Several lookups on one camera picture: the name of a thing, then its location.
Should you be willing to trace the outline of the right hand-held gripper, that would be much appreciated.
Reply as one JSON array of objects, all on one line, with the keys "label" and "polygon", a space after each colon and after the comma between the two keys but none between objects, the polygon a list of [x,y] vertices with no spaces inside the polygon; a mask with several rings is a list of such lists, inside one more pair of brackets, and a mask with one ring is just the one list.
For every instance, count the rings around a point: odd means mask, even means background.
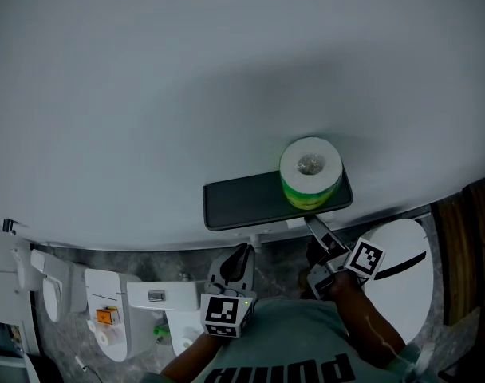
[{"label": "right hand-held gripper", "polygon": [[384,250],[362,238],[353,249],[348,248],[316,215],[306,216],[305,223],[313,234],[306,250],[311,268],[306,279],[316,299],[328,299],[335,274],[344,270],[363,280],[376,277]]}]

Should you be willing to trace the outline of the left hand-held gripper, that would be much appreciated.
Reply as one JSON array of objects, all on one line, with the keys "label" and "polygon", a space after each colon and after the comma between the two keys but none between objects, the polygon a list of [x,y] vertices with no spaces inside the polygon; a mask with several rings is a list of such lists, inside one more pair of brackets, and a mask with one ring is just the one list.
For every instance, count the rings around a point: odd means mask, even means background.
[{"label": "left hand-held gripper", "polygon": [[[200,321],[205,334],[240,338],[254,314],[257,294],[254,287],[255,251],[239,244],[223,252],[210,266],[205,292],[200,296]],[[246,272],[246,289],[228,286]]]}]

